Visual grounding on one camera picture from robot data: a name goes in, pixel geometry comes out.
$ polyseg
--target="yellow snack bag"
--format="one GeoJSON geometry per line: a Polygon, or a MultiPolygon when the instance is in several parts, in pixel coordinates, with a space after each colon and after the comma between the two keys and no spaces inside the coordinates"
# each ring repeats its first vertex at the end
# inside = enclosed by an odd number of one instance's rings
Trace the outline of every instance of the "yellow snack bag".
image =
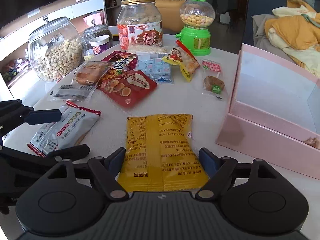
{"type": "Polygon", "coordinates": [[[121,186],[128,192],[202,187],[209,178],[189,146],[191,121],[191,114],[128,117],[121,186]]]}
{"type": "Polygon", "coordinates": [[[200,67],[190,50],[179,40],[176,41],[176,46],[162,60],[170,65],[179,65],[182,75],[188,82],[191,81],[196,69],[200,67]]]}

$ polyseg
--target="white tablecloth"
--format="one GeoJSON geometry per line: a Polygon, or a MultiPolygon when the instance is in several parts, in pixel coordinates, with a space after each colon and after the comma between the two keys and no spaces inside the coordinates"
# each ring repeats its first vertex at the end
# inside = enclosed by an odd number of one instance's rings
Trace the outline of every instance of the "white tablecloth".
{"type": "MultiPolygon", "coordinates": [[[[171,45],[174,40],[174,36],[164,35],[164,45],[171,45]]],[[[101,60],[114,50],[120,50],[119,45],[97,55],[94,60],[101,60]]],[[[221,63],[222,76],[220,77],[225,82],[225,90],[229,96],[236,73],[238,55],[211,48],[211,54],[198,57],[199,60],[201,58],[221,63]]],[[[126,118],[128,116],[184,113],[193,115],[191,146],[196,154],[201,147],[206,147],[217,156],[227,155],[239,162],[252,162],[253,158],[250,156],[215,144],[215,139],[227,111],[227,98],[225,97],[220,101],[213,96],[202,94],[202,73],[200,70],[196,71],[191,83],[184,80],[178,67],[173,67],[172,73],[174,84],[159,84],[152,94],[129,110],[121,108],[100,90],[94,92],[88,104],[79,103],[80,106],[102,111],[101,118],[82,141],[91,149],[85,161],[94,156],[107,157],[119,147],[125,147],[126,118]]],[[[73,73],[67,75],[53,87],[53,90],[63,84],[70,84],[72,77],[73,73]]],[[[34,106],[36,110],[59,108],[63,104],[63,102],[49,101],[49,93],[34,106]]],[[[11,133],[4,143],[5,146],[32,153],[26,144],[40,126],[21,125],[11,133]]],[[[301,232],[309,239],[320,239],[320,227],[318,226],[320,223],[320,181],[275,165],[273,167],[302,192],[308,200],[309,215],[301,232]]],[[[0,214],[0,226],[9,239],[16,238],[21,232],[14,212],[11,212],[8,216],[0,214]]]]}

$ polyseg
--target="pink box on shelf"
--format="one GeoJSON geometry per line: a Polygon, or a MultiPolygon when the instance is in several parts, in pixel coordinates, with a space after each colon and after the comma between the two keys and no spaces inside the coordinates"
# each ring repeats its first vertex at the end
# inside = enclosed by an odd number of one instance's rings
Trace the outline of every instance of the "pink box on shelf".
{"type": "Polygon", "coordinates": [[[216,143],[320,179],[319,87],[307,70],[242,44],[216,143]]]}

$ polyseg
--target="gold lid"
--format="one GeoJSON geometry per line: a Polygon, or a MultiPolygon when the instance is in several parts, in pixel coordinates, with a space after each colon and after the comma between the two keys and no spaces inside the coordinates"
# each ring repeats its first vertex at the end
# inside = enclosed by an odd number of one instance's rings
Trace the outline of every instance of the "gold lid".
{"type": "Polygon", "coordinates": [[[140,4],[140,3],[148,3],[155,2],[156,0],[126,0],[122,1],[121,5],[132,5],[132,4],[140,4]]]}

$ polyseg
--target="white rice cracker package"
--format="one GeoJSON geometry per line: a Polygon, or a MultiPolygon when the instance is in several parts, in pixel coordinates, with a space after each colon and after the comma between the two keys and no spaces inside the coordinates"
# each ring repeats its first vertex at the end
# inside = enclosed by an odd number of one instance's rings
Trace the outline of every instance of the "white rice cracker package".
{"type": "Polygon", "coordinates": [[[78,145],[101,116],[100,111],[66,102],[60,107],[61,120],[44,124],[28,147],[39,156],[78,145]]]}

